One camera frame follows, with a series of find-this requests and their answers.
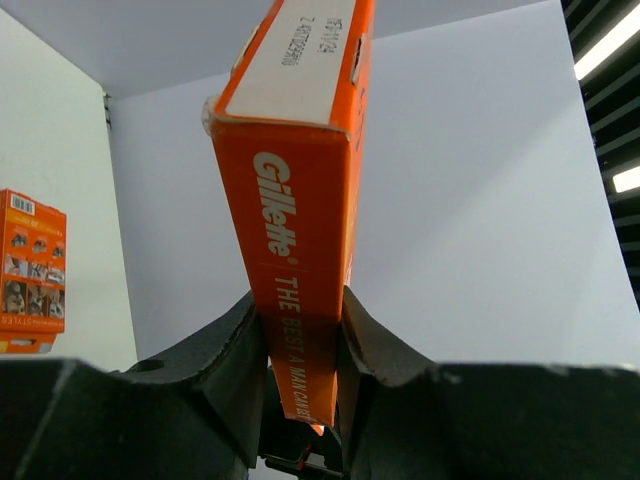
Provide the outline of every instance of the white ceiling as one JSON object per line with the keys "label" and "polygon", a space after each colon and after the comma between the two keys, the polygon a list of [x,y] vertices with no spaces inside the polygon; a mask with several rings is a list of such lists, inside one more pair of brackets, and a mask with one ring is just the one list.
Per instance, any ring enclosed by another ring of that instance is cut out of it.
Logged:
{"label": "white ceiling", "polygon": [[[378,0],[376,36],[540,0]],[[0,0],[115,97],[229,70],[271,0]]]}

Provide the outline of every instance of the barcode sticker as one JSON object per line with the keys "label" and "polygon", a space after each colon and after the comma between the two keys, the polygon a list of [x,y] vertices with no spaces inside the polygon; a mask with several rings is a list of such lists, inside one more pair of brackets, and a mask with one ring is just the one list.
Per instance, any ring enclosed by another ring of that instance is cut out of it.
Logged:
{"label": "barcode sticker", "polygon": [[30,200],[19,197],[18,195],[11,194],[11,206],[29,215],[35,215],[36,213],[36,205]]}
{"label": "barcode sticker", "polygon": [[285,0],[226,113],[328,125],[355,5]]}

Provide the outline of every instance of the fluorescent light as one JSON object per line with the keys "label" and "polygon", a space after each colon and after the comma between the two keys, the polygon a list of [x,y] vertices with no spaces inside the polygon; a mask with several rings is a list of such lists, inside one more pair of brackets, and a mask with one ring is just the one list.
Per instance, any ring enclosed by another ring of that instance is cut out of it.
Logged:
{"label": "fluorescent light", "polygon": [[618,193],[640,187],[640,167],[630,168],[626,172],[614,175],[613,186]]}
{"label": "fluorescent light", "polygon": [[640,5],[631,10],[626,17],[620,20],[620,23],[613,27],[602,40],[596,43],[594,47],[576,63],[575,70],[578,80],[582,80],[589,75],[594,68],[604,62],[609,55],[633,37],[638,30],[640,30]]}

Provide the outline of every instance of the white wall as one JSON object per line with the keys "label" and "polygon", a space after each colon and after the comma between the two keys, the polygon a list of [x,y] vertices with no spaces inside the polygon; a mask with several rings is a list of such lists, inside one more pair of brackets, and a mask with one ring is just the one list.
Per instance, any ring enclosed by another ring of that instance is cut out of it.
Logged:
{"label": "white wall", "polygon": [[249,290],[211,139],[200,122],[228,74],[112,108],[113,167],[136,345],[153,355]]}
{"label": "white wall", "polygon": [[0,188],[68,216],[66,332],[46,357],[128,368],[136,353],[102,89],[2,10],[0,45]]}
{"label": "white wall", "polygon": [[[375,35],[394,35],[538,1],[378,1]],[[0,0],[2,8],[117,98],[228,71],[272,3]]]}
{"label": "white wall", "polygon": [[379,41],[353,288],[436,360],[640,364],[560,2]]}
{"label": "white wall", "polygon": [[[572,63],[555,0],[374,42],[353,288],[435,360],[640,364]],[[199,121],[226,80],[113,109],[141,357],[248,288]]]}

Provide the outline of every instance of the product packaging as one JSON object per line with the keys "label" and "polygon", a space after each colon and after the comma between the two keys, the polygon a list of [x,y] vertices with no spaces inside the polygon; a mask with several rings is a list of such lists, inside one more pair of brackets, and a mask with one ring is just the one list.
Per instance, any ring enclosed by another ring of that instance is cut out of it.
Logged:
{"label": "product packaging", "polygon": [[333,425],[374,0],[279,0],[205,106],[287,418]]}
{"label": "product packaging", "polygon": [[67,217],[0,190],[0,353],[46,353],[65,327]]}

